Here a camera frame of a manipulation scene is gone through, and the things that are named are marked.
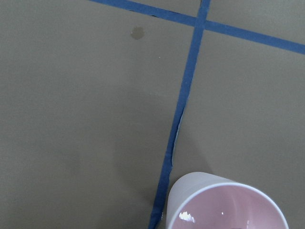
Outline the pink plastic cup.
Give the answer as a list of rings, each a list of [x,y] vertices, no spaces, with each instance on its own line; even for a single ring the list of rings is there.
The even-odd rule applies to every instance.
[[[223,177],[192,172],[172,186],[167,229],[287,229],[275,202],[262,191]]]

